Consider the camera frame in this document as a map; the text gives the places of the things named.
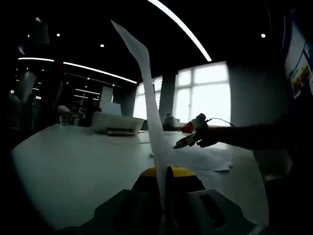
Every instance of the dark ceiling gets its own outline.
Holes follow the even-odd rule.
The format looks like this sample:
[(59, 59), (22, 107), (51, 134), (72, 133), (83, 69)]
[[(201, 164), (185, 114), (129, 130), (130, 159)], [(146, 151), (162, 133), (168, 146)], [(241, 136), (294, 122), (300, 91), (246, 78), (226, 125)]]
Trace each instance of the dark ceiling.
[[(274, 36), (279, 40), (277, 35), (280, 35), (283, 19), (275, 13), (271, 16), (274, 22), (270, 22), (270, 9), (264, 0), (250, 4), (243, 0), (161, 2), (190, 28), (212, 62), (269, 59), (275, 44)], [(21, 22), (19, 34), (19, 45), (23, 46), (25, 55), (17, 54), (17, 57), (61, 57), (66, 62), (140, 82), (138, 65), (114, 30), (112, 19), (148, 48), (153, 77), (207, 63), (182, 29), (147, 0), (115, 0), (102, 2), (98, 7), (84, 7), (78, 10), (52, 6), (30, 11)], [(37, 45), (32, 40), (33, 28), (38, 24), (36, 17), (48, 25), (49, 45)], [(265, 33), (266, 38), (261, 38), (261, 33)], [(19, 66), (29, 64), (40, 71), (52, 63), (19, 61)], [(65, 66), (65, 72), (121, 87), (133, 86), (111, 76), (72, 66)]]

